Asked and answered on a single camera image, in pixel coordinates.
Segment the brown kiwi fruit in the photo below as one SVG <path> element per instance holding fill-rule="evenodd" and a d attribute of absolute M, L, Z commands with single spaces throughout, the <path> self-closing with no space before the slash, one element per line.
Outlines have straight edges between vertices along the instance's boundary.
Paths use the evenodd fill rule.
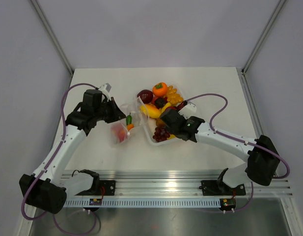
<path fill-rule="evenodd" d="M 156 119 L 156 125 L 158 127 L 162 127 L 164 125 L 164 123 L 163 123 L 163 121 L 160 118 L 158 118 L 158 119 Z"/>

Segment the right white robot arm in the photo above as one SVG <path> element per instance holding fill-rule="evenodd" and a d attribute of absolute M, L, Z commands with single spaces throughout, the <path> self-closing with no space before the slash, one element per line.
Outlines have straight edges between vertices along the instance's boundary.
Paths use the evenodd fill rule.
<path fill-rule="evenodd" d="M 255 182 L 269 186 L 280 160 L 270 138 L 261 135 L 258 139 L 240 139 L 231 133 L 221 135 L 205 120 L 191 116 L 184 118 L 177 110 L 168 108 L 161 114 L 169 133 L 184 141 L 208 144 L 243 160 L 235 168 L 222 170 L 217 180 L 203 186 L 212 195 L 231 195 L 240 185 Z"/>

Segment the green chili pepper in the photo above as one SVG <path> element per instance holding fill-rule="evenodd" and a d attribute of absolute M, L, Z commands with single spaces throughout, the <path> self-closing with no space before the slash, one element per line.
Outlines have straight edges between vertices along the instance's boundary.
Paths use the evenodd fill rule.
<path fill-rule="evenodd" d="M 131 124 L 131 123 L 132 123 L 132 116 L 131 116 L 131 113 L 129 113 L 126 116 L 126 125 Z"/>

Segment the red orange bell pepper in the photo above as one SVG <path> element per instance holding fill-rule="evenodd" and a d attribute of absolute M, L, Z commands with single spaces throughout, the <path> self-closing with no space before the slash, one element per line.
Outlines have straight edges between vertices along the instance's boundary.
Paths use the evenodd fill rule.
<path fill-rule="evenodd" d="M 132 128 L 134 128 L 134 125 L 132 123 L 127 125 L 127 130 L 131 130 Z"/>

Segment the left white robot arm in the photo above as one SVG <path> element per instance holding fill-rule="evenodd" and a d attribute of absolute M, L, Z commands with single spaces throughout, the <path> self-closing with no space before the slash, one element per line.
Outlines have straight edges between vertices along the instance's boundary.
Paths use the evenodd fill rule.
<path fill-rule="evenodd" d="M 113 123 L 125 118 L 114 98 L 110 96 L 108 84 L 88 89 L 82 102 L 63 117 L 63 133 L 56 147 L 52 148 L 44 161 L 31 175 L 22 175 L 19 180 L 23 200 L 21 213 L 25 219 L 25 205 L 57 214 L 68 196 L 87 193 L 94 196 L 103 192 L 100 175 L 94 171 L 81 170 L 79 174 L 61 182 L 61 176 L 77 147 L 89 135 L 97 122 Z"/>

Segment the clear zip top bag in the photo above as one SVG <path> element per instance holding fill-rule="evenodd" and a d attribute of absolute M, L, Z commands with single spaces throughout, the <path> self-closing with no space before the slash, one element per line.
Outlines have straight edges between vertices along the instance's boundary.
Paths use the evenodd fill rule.
<path fill-rule="evenodd" d="M 113 146 L 126 143 L 147 125 L 149 113 L 143 111 L 145 108 L 146 106 L 140 97 L 120 106 L 125 118 L 112 123 L 110 126 L 110 140 Z"/>

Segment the pink peach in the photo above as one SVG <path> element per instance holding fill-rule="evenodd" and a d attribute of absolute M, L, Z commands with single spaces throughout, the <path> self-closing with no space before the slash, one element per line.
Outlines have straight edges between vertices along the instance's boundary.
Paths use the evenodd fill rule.
<path fill-rule="evenodd" d="M 120 130 L 117 134 L 117 138 L 120 143 L 124 142 L 128 139 L 128 132 L 125 130 Z"/>

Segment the purple grape bunch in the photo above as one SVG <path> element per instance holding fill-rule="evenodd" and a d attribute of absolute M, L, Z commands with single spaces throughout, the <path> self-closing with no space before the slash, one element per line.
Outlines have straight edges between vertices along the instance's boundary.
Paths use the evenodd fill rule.
<path fill-rule="evenodd" d="M 156 127 L 153 134 L 153 139 L 156 143 L 168 140 L 170 134 L 166 131 L 164 127 Z"/>

